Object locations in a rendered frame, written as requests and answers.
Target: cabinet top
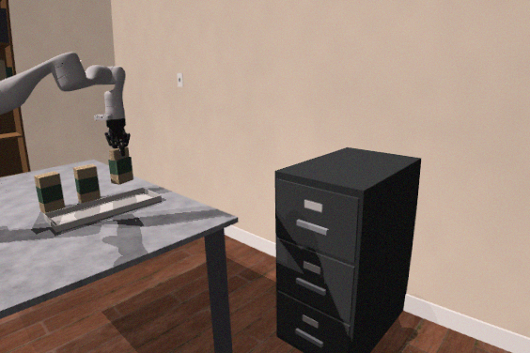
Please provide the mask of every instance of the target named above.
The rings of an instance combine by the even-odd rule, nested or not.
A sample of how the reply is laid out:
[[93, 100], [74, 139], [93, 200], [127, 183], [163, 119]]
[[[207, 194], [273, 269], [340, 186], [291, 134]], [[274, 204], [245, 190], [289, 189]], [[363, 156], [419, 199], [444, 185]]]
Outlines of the cabinet top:
[[415, 157], [347, 147], [275, 173], [277, 178], [295, 183], [363, 192], [419, 161]]

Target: silver handle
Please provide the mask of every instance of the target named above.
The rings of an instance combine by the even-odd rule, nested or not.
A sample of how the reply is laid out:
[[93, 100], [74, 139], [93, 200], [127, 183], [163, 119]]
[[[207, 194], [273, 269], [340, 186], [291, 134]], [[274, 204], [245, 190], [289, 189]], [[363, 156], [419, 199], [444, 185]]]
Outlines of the silver handle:
[[320, 267], [304, 261], [304, 269], [320, 274]]
[[322, 213], [322, 204], [314, 201], [304, 200], [304, 208]]
[[302, 315], [302, 321], [305, 324], [309, 324], [311, 327], [315, 327], [315, 328], [319, 327], [319, 322], [317, 320], [314, 320], [311, 317], [308, 317], [307, 315]]
[[314, 336], [309, 335], [307, 332], [303, 332], [300, 329], [296, 329], [294, 331], [294, 333], [296, 333], [298, 336], [304, 338], [306, 341], [311, 342], [313, 345], [316, 345], [318, 347], [323, 347], [324, 346], [324, 342], [323, 341], [321, 341], [320, 339], [315, 338]]
[[304, 288], [310, 289], [313, 292], [316, 292], [319, 295], [326, 295], [326, 290], [324, 288], [320, 288], [317, 285], [311, 284], [310, 282], [307, 282], [306, 280], [301, 279], [300, 277], [296, 278], [296, 284], [299, 286], [303, 286]]
[[302, 228], [304, 228], [306, 230], [314, 231], [315, 233], [322, 234], [323, 236], [326, 236], [327, 233], [328, 233], [328, 229], [327, 228], [322, 227], [322, 226], [318, 226], [318, 225], [310, 223], [310, 222], [303, 221], [302, 219], [299, 219], [298, 221], [296, 221], [296, 225], [298, 227], [302, 227]]

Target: tabletop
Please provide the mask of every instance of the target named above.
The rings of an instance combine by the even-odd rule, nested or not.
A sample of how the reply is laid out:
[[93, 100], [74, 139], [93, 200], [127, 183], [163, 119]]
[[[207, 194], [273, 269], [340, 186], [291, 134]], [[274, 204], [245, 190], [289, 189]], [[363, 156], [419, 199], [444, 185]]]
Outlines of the tabletop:
[[[147, 188], [163, 201], [55, 235], [39, 209], [35, 175], [58, 172], [66, 207], [78, 204], [73, 168], [94, 164], [101, 197]], [[238, 218], [138, 177], [111, 183], [82, 161], [0, 177], [0, 318], [205, 237]]]

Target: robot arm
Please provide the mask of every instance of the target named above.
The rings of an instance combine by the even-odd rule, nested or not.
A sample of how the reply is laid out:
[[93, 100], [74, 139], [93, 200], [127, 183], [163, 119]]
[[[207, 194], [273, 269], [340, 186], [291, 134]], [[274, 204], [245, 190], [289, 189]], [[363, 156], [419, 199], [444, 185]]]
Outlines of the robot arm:
[[0, 115], [22, 106], [33, 89], [46, 75], [52, 73], [59, 89], [71, 91], [94, 84], [113, 84], [114, 89], [105, 92], [105, 116], [109, 131], [105, 133], [112, 148], [119, 148], [121, 155], [129, 144], [131, 135], [125, 132], [123, 110], [123, 83], [125, 71], [122, 67], [90, 66], [85, 70], [75, 53], [60, 54], [38, 66], [0, 81]]

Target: table leg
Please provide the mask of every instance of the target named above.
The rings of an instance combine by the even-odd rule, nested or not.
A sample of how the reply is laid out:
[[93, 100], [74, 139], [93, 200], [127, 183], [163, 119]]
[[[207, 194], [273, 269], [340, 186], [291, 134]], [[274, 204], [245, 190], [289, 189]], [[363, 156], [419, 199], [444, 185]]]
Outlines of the table leg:
[[205, 236], [204, 242], [208, 267], [214, 351], [215, 353], [232, 353], [228, 278], [226, 275], [225, 229]]

